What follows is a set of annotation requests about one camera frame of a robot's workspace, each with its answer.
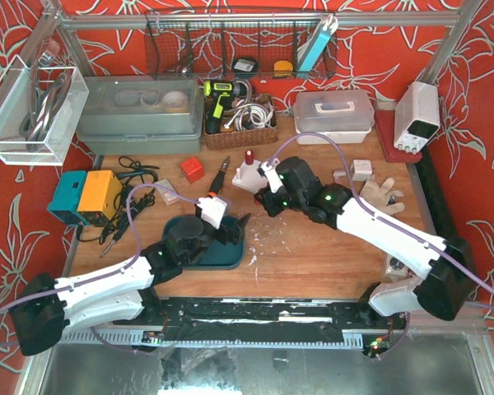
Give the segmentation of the orange black ratchet screwdriver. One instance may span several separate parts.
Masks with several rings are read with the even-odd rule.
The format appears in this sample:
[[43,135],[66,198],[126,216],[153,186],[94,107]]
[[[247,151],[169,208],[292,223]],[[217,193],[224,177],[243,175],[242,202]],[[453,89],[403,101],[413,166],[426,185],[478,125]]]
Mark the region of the orange black ratchet screwdriver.
[[223,188],[223,184],[225,182],[226,171],[230,164],[231,158],[227,156],[224,161],[221,163],[220,169],[217,171],[217,175],[214,177],[211,182],[210,188],[208,190],[207,195],[209,197],[216,197]]

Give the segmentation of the red spring one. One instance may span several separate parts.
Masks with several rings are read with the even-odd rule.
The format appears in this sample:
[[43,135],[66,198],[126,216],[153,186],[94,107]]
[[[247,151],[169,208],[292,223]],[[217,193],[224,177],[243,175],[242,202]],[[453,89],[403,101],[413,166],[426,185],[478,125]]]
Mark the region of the red spring one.
[[254,152],[252,150],[247,150],[245,152],[245,164],[252,165],[254,163]]

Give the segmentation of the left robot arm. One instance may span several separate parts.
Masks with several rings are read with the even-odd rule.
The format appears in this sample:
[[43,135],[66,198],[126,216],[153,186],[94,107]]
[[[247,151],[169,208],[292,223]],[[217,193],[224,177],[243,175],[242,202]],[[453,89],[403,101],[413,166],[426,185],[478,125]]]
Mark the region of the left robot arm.
[[213,226],[201,218],[182,216],[163,235],[132,259],[73,277],[35,276],[9,308],[24,356],[56,345],[77,329],[133,320],[148,309],[154,286],[198,264],[210,246],[243,241],[249,215]]

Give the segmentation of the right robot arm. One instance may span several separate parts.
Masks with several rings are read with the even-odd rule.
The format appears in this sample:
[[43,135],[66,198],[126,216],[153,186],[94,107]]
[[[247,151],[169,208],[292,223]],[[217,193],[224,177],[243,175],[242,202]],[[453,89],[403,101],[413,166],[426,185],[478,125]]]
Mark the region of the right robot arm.
[[356,236],[398,259],[412,276],[374,283],[361,297],[365,314],[389,317],[425,310],[452,321],[474,288],[473,253],[460,237],[443,239],[384,214],[341,184],[322,184],[305,160],[262,163],[258,172],[268,186],[255,195],[269,216],[298,211],[317,224]]

